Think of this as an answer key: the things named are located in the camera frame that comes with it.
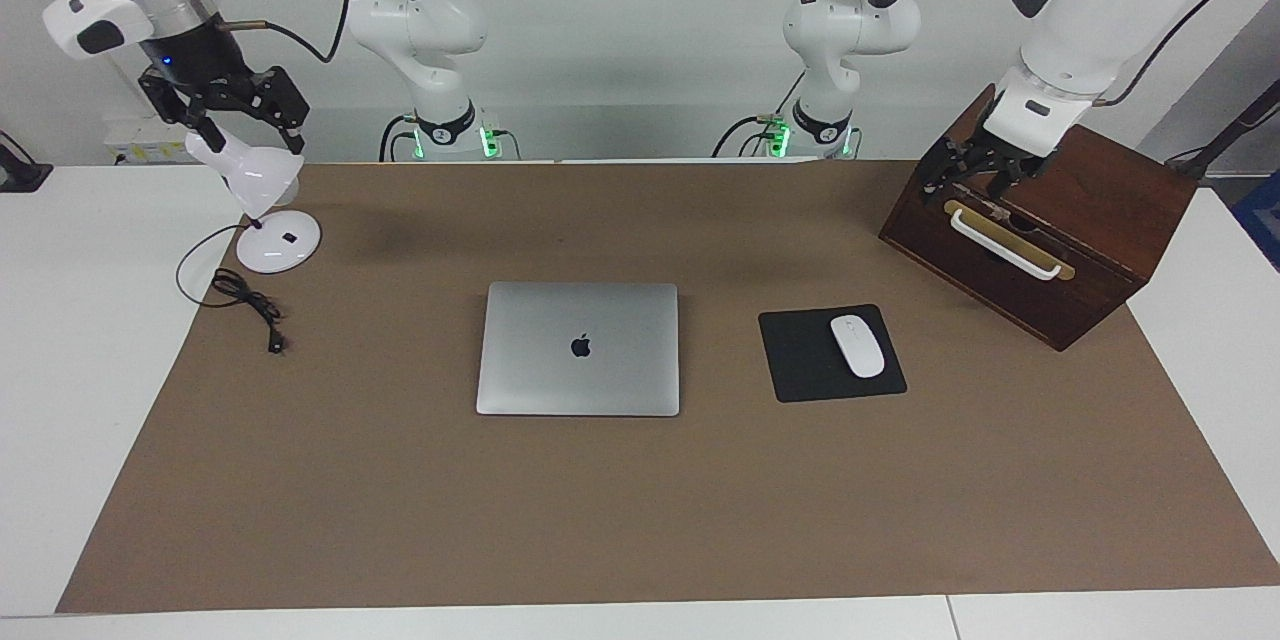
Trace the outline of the silver laptop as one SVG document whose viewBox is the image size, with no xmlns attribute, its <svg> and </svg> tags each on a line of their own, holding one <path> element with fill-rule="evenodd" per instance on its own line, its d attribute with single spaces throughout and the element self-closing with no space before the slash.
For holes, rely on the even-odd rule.
<svg viewBox="0 0 1280 640">
<path fill-rule="evenodd" d="M 675 417 L 680 407 L 676 285 L 489 285 L 480 415 Z"/>
</svg>

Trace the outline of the white power strip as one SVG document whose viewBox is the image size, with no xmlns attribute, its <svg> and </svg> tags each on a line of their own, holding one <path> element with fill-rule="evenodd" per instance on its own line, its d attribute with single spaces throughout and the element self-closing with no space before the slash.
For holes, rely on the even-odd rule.
<svg viewBox="0 0 1280 640">
<path fill-rule="evenodd" d="M 186 125 L 159 116 L 109 119 L 105 125 L 108 157 L 114 165 L 189 165 L 198 163 L 186 148 Z"/>
</svg>

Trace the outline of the white desk lamp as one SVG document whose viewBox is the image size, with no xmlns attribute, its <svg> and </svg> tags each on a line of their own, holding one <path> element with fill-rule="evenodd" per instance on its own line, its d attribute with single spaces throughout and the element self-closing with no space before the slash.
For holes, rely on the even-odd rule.
<svg viewBox="0 0 1280 640">
<path fill-rule="evenodd" d="M 201 134 L 188 131 L 186 148 L 221 175 L 250 221 L 236 244 L 238 261 L 266 275 L 302 265 L 323 239 L 321 227 L 310 212 L 287 207 L 300 192 L 305 157 L 270 145 L 244 143 L 227 131 L 223 138 L 224 147 L 215 151 Z"/>
</svg>

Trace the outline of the dark wooden box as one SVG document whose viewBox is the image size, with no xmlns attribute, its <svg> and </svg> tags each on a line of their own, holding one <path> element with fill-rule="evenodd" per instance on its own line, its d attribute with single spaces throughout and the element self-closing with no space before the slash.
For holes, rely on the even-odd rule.
<svg viewBox="0 0 1280 640">
<path fill-rule="evenodd" d="M 969 140 L 995 96 L 987 87 L 941 137 Z M 1061 140 L 1041 178 L 998 202 L 989 174 L 922 198 L 922 160 L 879 230 L 887 244 L 957 285 L 1053 349 L 1066 349 L 1153 276 L 1196 180 L 1084 125 Z M 952 230 L 943 206 L 959 201 L 1075 268 L 1070 282 L 1041 282 Z"/>
</svg>

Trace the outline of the white computer mouse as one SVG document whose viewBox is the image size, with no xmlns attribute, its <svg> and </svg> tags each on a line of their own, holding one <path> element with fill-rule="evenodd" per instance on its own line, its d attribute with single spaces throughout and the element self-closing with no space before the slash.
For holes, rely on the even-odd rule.
<svg viewBox="0 0 1280 640">
<path fill-rule="evenodd" d="M 884 372 L 884 353 L 872 326 L 859 315 L 832 317 L 829 330 L 849 371 L 859 379 Z"/>
</svg>

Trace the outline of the black mouse pad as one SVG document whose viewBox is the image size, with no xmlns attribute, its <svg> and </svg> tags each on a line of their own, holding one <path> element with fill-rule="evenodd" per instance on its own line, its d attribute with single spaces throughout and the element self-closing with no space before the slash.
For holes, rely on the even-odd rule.
<svg viewBox="0 0 1280 640">
<path fill-rule="evenodd" d="M 832 317 L 841 315 L 859 315 L 872 326 L 884 353 L 882 375 L 859 379 L 849 371 L 829 330 Z M 758 323 L 774 396 L 781 403 L 896 396 L 908 390 L 878 306 L 764 312 Z"/>
</svg>

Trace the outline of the black stand pole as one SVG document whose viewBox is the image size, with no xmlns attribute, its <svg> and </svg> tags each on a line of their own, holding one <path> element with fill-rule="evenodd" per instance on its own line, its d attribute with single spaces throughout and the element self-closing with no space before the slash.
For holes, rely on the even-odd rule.
<svg viewBox="0 0 1280 640">
<path fill-rule="evenodd" d="M 1266 122 L 1280 113 L 1280 78 L 1275 79 L 1272 84 L 1263 93 L 1260 93 L 1254 101 L 1240 111 L 1238 116 L 1229 125 L 1225 125 L 1222 131 L 1208 143 L 1202 145 L 1202 147 L 1190 148 L 1190 151 L 1184 151 L 1181 154 L 1175 154 L 1174 157 L 1169 157 L 1164 163 L 1167 169 L 1176 172 L 1179 175 L 1185 175 L 1185 178 L 1192 178 L 1194 180 L 1202 180 L 1212 165 L 1230 148 L 1233 143 L 1242 140 L 1244 134 L 1251 133 L 1265 125 Z"/>
</svg>

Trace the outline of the blue bin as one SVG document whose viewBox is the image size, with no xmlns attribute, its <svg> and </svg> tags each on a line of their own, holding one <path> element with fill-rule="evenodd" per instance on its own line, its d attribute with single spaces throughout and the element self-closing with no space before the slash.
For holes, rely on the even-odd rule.
<svg viewBox="0 0 1280 640">
<path fill-rule="evenodd" d="M 1280 170 L 1230 207 L 1233 218 L 1280 273 Z"/>
</svg>

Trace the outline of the brown table mat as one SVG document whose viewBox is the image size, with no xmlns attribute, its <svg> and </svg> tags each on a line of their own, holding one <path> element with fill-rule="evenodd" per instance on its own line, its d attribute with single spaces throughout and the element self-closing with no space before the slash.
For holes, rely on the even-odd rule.
<svg viewBox="0 0 1280 640">
<path fill-rule="evenodd" d="M 1056 352 L 878 230 L 905 163 L 338 165 L 200 311 L 60 612 L 1280 584 L 1134 317 Z M 672 283 L 675 419 L 475 411 L 495 280 Z M 874 305 L 904 394 L 781 403 L 758 316 Z"/>
</svg>

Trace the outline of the black clamp mount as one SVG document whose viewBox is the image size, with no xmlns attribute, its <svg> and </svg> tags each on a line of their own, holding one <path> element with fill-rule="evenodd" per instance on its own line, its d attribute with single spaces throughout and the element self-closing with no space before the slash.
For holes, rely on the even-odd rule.
<svg viewBox="0 0 1280 640">
<path fill-rule="evenodd" d="M 52 170 L 51 163 L 38 163 L 18 140 L 0 131 L 0 195 L 33 193 Z"/>
</svg>

